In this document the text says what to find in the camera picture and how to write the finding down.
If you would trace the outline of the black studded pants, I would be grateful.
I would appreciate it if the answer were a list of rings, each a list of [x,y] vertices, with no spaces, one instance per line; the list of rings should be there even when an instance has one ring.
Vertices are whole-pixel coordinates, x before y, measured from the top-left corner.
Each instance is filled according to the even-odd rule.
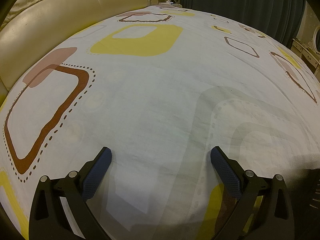
[[[299,170],[287,182],[295,239],[319,239],[319,169]]]

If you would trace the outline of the white dressing table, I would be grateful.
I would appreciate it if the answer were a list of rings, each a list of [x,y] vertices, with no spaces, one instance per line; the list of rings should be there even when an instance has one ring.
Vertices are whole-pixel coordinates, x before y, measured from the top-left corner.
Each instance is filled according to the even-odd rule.
[[[319,80],[319,53],[297,38],[292,39],[291,50],[301,58],[314,76]]]

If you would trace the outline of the patterned white bed sheet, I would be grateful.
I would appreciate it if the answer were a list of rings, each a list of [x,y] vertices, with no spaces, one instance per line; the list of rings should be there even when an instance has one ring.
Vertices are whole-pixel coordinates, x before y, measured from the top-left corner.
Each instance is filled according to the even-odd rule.
[[[276,40],[206,12],[149,6],[76,33],[1,106],[1,204],[22,237],[40,177],[104,146],[89,207],[113,237],[209,239],[233,205],[209,151],[295,185],[319,167],[319,82]]]

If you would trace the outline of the white oval vanity mirror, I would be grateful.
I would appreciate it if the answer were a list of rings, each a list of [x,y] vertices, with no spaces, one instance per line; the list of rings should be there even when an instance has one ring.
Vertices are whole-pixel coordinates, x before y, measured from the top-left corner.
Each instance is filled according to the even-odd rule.
[[[319,51],[319,34],[320,34],[320,25],[318,25],[314,32],[312,37],[312,45],[316,51]]]

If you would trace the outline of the cream tufted leather headboard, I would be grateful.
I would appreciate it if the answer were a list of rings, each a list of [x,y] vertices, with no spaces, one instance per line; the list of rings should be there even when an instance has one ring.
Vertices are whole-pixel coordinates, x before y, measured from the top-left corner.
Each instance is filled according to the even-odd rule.
[[[1,99],[20,76],[73,34],[158,0],[17,0],[1,25]]]

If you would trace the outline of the dark green curtain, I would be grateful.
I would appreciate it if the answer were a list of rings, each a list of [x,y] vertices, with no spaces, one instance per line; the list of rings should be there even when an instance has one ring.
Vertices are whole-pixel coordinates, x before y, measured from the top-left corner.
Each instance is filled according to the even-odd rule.
[[[253,27],[286,47],[298,34],[306,0],[180,0],[188,9],[210,12]]]

